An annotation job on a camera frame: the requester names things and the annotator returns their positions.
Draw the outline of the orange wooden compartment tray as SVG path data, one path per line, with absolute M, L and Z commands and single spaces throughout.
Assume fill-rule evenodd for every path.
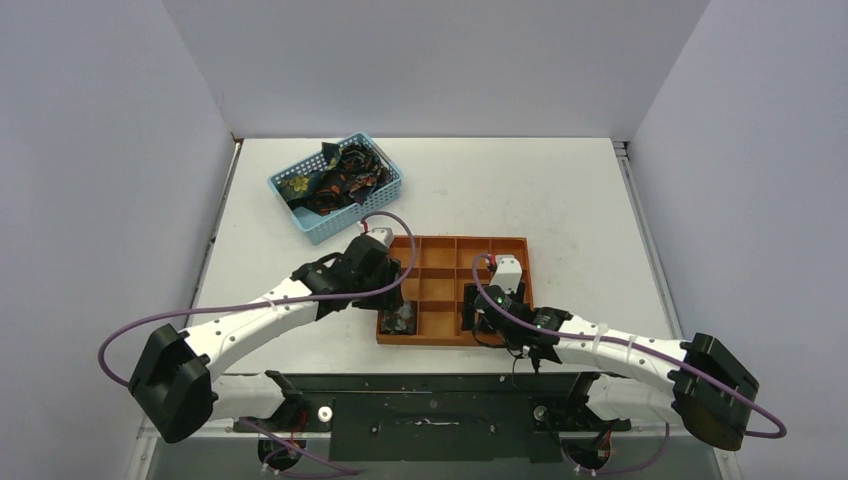
M 404 300 L 418 303 L 417 333 L 380 334 L 380 313 L 376 330 L 379 344 L 479 346 L 462 328 L 463 290 L 467 283 L 473 283 L 472 261 L 479 253 L 515 256 L 523 269 L 523 301 L 533 303 L 529 249 L 524 237 L 422 236 L 416 239 L 416 246 L 418 257 L 401 290 Z

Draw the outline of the orange floral necktie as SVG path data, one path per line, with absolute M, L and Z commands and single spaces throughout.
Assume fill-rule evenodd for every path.
M 400 307 L 381 313 L 379 333 L 383 335 L 415 335 L 418 303 L 405 301 Z

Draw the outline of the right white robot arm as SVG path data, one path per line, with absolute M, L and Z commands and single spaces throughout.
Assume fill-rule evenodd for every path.
M 657 339 L 611 329 L 566 310 L 531 308 L 499 286 L 472 287 L 473 308 L 504 341 L 531 360 L 596 369 L 586 390 L 565 402 L 568 421 L 662 421 L 716 448 L 740 450 L 759 383 L 718 339 Z

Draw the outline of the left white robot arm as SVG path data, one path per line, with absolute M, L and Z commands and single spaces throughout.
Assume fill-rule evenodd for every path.
M 394 234 L 378 228 L 355 237 L 341 254 L 307 263 L 258 298 L 255 309 L 181 331 L 154 330 L 128 390 L 168 443 L 180 442 L 210 420 L 252 417 L 282 431 L 299 405 L 280 374 L 231 375 L 238 360 L 295 328 L 348 306 L 388 310 L 401 304 Z

